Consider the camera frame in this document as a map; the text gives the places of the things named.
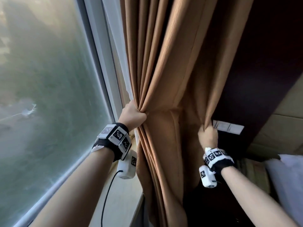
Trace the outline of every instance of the window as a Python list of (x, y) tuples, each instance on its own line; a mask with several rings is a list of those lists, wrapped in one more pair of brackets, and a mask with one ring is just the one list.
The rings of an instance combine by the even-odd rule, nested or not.
[(22, 218), (113, 122), (77, 11), (75, 0), (0, 0), (0, 226)]

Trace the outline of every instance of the window sill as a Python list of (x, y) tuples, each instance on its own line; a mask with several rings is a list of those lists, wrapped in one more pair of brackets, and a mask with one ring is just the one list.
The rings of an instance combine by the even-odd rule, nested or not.
[[(137, 145), (135, 139), (132, 140), (132, 149), (136, 151)], [(101, 224), (101, 215), (106, 193), (109, 184), (116, 173), (118, 162), (115, 162), (108, 174), (103, 191), (99, 198), (95, 212), (89, 227), (99, 227)], [(143, 201), (142, 187), (137, 175), (133, 179), (121, 179), (115, 177), (106, 201), (103, 225), (115, 227), (131, 226), (133, 220), (138, 214), (138, 210)]]

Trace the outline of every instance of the wrist tracker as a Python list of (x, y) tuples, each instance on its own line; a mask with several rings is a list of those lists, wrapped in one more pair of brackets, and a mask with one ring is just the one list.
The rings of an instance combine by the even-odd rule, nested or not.
[(127, 126), (122, 123), (116, 122), (106, 125), (97, 136), (91, 152), (107, 147), (114, 152), (114, 161), (124, 160), (131, 148), (131, 139), (128, 133)]
[(217, 181), (214, 174), (221, 174), (225, 167), (233, 166), (234, 161), (224, 150), (219, 148), (205, 148), (203, 159), (208, 165), (203, 165), (199, 168), (202, 184), (204, 187), (213, 188), (217, 186)]

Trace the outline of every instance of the brown curtain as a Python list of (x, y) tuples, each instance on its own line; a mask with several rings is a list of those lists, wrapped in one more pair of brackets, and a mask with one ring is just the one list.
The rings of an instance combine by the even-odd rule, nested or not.
[(155, 226), (187, 226), (199, 183), (197, 132), (222, 93), (253, 0), (120, 0), (132, 90), (149, 112), (137, 174)]

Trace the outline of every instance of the window frame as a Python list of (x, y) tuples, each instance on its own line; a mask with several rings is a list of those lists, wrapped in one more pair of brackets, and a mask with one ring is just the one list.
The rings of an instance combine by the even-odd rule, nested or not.
[[(102, 1), (74, 0), (74, 3), (78, 23), (85, 38), (94, 72), (99, 80), (100, 94), (107, 108), (106, 113), (110, 117), (110, 123), (117, 122), (123, 106)], [(90, 150), (87, 150), (13, 227), (29, 226), (49, 199), (89, 153)]]

